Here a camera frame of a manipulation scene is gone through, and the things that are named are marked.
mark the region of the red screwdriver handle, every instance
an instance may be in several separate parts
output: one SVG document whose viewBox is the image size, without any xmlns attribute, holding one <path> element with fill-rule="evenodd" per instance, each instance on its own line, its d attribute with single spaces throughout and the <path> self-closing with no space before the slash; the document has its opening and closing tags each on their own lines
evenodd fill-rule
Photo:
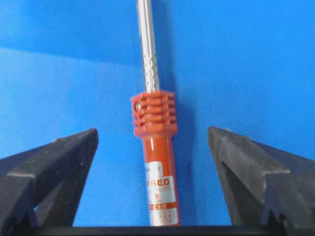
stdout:
<svg viewBox="0 0 315 236">
<path fill-rule="evenodd" d="M 142 139 L 152 226 L 180 226 L 172 137 L 177 133 L 174 94 L 141 93 L 131 99 L 134 134 Z"/>
</svg>

